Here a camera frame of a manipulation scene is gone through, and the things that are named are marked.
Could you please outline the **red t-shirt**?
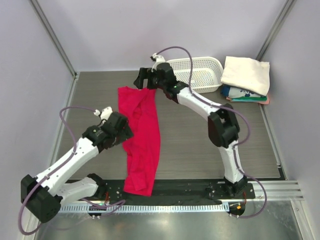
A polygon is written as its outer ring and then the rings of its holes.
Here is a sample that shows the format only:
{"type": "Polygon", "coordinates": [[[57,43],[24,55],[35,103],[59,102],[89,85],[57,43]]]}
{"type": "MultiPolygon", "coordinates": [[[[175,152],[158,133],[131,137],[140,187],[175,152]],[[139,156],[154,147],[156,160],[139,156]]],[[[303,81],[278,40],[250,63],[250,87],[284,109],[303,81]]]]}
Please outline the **red t-shirt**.
{"type": "Polygon", "coordinates": [[[128,118],[133,132],[133,137],[122,144],[127,154],[123,190],[147,197],[152,195],[161,151],[155,96],[154,89],[118,88],[119,112],[128,118]]]}

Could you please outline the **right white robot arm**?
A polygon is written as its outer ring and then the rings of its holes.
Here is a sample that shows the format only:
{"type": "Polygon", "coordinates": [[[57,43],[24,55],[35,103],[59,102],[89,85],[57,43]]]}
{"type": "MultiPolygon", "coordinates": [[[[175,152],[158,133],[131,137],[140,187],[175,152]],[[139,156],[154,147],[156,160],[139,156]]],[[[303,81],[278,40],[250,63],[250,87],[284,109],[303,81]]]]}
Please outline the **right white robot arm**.
{"type": "Polygon", "coordinates": [[[161,63],[155,69],[141,67],[133,84],[138,88],[161,89],[166,97],[188,107],[207,121],[208,137],[220,152],[224,166],[224,188],[231,198],[237,198],[248,180],[241,166],[238,139],[240,126],[235,111],[229,104],[221,105],[194,92],[190,85],[178,81],[169,63],[161,63]]]}

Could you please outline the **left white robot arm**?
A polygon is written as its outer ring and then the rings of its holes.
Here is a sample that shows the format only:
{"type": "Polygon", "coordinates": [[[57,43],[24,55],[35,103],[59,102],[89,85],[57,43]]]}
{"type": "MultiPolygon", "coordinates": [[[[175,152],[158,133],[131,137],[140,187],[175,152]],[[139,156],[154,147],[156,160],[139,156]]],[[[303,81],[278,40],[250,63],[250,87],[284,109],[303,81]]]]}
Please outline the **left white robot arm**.
{"type": "Polygon", "coordinates": [[[107,183],[95,173],[67,183],[75,172],[103,150],[133,137],[125,115],[108,107],[99,117],[101,124],[88,127],[75,147],[57,162],[35,177],[28,174],[21,180],[21,202],[41,223],[49,222],[69,203],[84,198],[101,200],[105,196],[107,183]]]}

